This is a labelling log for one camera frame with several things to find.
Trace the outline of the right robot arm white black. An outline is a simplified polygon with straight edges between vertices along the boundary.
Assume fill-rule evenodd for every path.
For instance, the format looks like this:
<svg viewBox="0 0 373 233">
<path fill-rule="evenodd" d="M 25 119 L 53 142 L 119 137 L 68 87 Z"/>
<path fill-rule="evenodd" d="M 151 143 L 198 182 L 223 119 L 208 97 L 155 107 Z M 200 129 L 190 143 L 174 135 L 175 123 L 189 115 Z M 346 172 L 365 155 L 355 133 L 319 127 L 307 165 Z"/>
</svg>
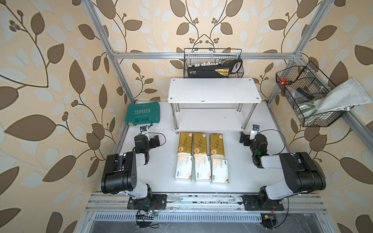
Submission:
<svg viewBox="0 0 373 233">
<path fill-rule="evenodd" d="M 249 146 L 253 164 L 259 169 L 279 169 L 284 178 L 275 184 L 263 186 L 257 195 L 242 196 L 246 210 L 283 211 L 282 200 L 301 193 L 312 193 L 326 188 L 322 170 L 306 152 L 269 155 L 267 138 L 257 133 L 255 137 L 240 133 L 240 143 Z"/>
</svg>

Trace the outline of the white tissue pack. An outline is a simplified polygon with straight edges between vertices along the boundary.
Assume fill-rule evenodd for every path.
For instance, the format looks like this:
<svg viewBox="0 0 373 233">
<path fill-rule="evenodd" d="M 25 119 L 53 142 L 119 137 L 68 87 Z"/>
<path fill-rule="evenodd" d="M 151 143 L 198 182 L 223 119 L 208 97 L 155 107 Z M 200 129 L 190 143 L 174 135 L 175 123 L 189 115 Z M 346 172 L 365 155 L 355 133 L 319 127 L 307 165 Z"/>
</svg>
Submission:
<svg viewBox="0 0 373 233">
<path fill-rule="evenodd" d="M 212 179 L 211 162 L 209 156 L 194 157 L 196 182 L 210 182 Z"/>
<path fill-rule="evenodd" d="M 214 184 L 228 184 L 228 160 L 226 159 L 212 159 L 212 183 Z"/>
<path fill-rule="evenodd" d="M 176 180 L 191 181 L 193 157 L 190 155 L 179 155 L 175 172 Z"/>
</svg>

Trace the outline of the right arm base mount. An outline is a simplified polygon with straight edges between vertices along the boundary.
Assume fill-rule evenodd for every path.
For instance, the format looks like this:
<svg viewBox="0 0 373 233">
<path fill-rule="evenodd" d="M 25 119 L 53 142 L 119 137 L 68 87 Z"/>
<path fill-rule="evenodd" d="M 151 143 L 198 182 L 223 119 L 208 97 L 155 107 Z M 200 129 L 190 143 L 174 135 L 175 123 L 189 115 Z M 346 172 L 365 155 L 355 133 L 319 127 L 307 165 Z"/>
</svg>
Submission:
<svg viewBox="0 0 373 233">
<path fill-rule="evenodd" d="M 260 195 L 243 195 L 242 202 L 246 211 L 284 211 L 282 201 Z"/>
</svg>

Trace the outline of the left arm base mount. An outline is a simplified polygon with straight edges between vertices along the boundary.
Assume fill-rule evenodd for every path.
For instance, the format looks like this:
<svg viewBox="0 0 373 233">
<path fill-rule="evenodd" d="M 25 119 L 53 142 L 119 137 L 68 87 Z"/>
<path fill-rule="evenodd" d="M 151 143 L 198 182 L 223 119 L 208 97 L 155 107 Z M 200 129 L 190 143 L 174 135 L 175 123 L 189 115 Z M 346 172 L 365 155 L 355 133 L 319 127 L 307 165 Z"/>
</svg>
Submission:
<svg viewBox="0 0 373 233">
<path fill-rule="evenodd" d="M 164 210 L 167 205 L 167 195 L 166 194 L 149 194 L 143 199 L 132 199 L 129 198 L 127 204 L 128 210 Z"/>
</svg>

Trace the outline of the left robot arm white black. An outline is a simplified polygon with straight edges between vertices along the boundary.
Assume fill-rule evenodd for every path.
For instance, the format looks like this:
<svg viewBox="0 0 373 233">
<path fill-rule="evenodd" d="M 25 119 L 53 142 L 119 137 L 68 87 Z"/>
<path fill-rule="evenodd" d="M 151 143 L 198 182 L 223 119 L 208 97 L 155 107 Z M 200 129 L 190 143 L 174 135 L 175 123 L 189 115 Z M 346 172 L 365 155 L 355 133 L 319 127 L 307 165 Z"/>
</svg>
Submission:
<svg viewBox="0 0 373 233">
<path fill-rule="evenodd" d="M 132 199 L 134 209 L 155 209 L 157 202 L 148 184 L 138 181 L 137 168 L 149 163 L 151 149 L 160 147 L 159 136 L 149 139 L 139 134 L 134 137 L 135 147 L 126 153 L 108 155 L 101 180 L 104 194 L 124 193 Z"/>
</svg>

